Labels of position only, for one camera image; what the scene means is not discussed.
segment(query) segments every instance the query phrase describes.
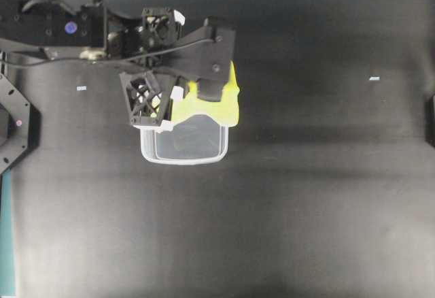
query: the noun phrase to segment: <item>clear plastic container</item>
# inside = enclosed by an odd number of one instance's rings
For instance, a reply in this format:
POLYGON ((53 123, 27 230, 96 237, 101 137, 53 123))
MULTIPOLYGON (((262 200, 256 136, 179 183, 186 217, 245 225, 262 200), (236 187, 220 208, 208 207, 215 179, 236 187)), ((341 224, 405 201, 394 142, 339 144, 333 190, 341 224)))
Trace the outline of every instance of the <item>clear plastic container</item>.
POLYGON ((206 115, 193 116, 172 131, 141 129, 142 155, 153 163, 197 165, 222 160, 228 150, 228 127, 206 115))

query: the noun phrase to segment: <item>cable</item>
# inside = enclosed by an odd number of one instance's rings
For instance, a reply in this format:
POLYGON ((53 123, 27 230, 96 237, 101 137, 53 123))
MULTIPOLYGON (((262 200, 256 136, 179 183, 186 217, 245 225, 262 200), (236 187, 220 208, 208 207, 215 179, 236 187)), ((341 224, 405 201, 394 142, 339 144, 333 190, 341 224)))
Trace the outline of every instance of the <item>cable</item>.
POLYGON ((183 45, 180 45, 180 46, 174 46, 173 48, 167 48, 165 50, 160 50, 160 51, 155 51, 155 52, 148 52, 148 53, 138 54, 138 55, 135 55, 135 56, 130 56, 128 58, 113 59, 113 60, 109 60, 109 59, 88 60, 88 59, 81 59, 81 58, 60 58, 60 59, 55 59, 55 60, 46 60, 46 61, 42 61, 42 62, 22 64, 22 63, 13 63, 13 62, 5 61, 4 59, 0 59, 0 63, 3 63, 4 65, 7 65, 9 67, 13 67, 13 68, 16 68, 16 69, 28 69, 28 68, 32 68, 32 67, 38 67, 40 65, 48 65, 50 63, 56 63, 56 62, 61 62, 61 61, 83 61, 83 62, 91 62, 91 63, 119 63, 119 62, 125 62, 125 61, 131 61, 131 60, 137 60, 137 59, 147 58, 149 56, 168 54, 168 53, 176 52, 176 51, 179 51, 179 50, 184 50, 186 48, 189 48, 189 47, 197 45, 197 44, 211 43, 211 42, 214 43, 214 39, 203 38, 203 39, 198 39, 195 42, 186 43, 186 44, 183 44, 183 45))
POLYGON ((148 53, 138 54, 138 55, 135 55, 135 56, 130 56, 129 58, 116 59, 116 60, 106 60, 106 61, 107 62, 131 61, 131 60, 136 60, 136 59, 147 58, 149 56, 168 54, 168 53, 172 53, 172 52, 175 52, 175 51, 183 50, 185 48, 189 48, 190 46, 193 46, 193 45, 197 45, 197 44, 201 44, 201 43, 212 43, 212 42, 214 43, 214 39, 203 38, 203 39, 198 39, 195 42, 186 43, 186 44, 183 44, 183 45, 180 45, 180 46, 175 46, 173 48, 167 48, 166 50, 160 50, 160 51, 155 51, 155 52, 148 52, 148 53))

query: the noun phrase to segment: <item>white label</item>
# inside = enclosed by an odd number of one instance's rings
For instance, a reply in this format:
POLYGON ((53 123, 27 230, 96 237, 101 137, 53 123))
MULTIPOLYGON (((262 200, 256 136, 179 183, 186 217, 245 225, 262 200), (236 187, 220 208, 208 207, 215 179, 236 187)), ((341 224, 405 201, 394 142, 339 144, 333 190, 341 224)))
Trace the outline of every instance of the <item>white label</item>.
POLYGON ((184 88, 180 86, 174 86, 172 88, 171 98, 174 101, 181 101, 183 99, 184 88))

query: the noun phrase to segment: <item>black tabletop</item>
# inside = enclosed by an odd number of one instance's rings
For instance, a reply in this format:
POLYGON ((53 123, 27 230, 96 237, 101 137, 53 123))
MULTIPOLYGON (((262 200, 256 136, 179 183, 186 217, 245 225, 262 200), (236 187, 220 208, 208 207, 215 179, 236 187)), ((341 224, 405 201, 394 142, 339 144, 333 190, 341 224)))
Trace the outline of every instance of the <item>black tabletop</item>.
POLYGON ((240 123, 219 163, 155 165, 114 70, 15 74, 41 114, 12 170, 19 297, 435 295, 435 0, 106 2, 233 21, 240 123))

